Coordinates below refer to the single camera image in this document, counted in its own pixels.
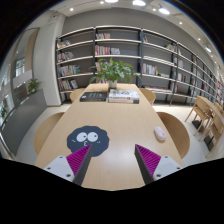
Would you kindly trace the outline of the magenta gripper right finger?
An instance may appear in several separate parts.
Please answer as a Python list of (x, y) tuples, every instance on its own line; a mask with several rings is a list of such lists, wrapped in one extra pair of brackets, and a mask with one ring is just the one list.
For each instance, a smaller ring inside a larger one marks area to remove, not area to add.
[(134, 154), (146, 185), (182, 169), (182, 167), (168, 155), (160, 156), (138, 144), (135, 145)]

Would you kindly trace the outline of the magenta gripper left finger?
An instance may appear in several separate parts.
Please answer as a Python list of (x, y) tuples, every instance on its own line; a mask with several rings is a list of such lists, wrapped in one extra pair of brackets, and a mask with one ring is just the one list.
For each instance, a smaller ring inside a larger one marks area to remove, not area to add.
[(92, 157), (92, 147), (85, 146), (67, 157), (59, 155), (44, 170), (81, 186)]

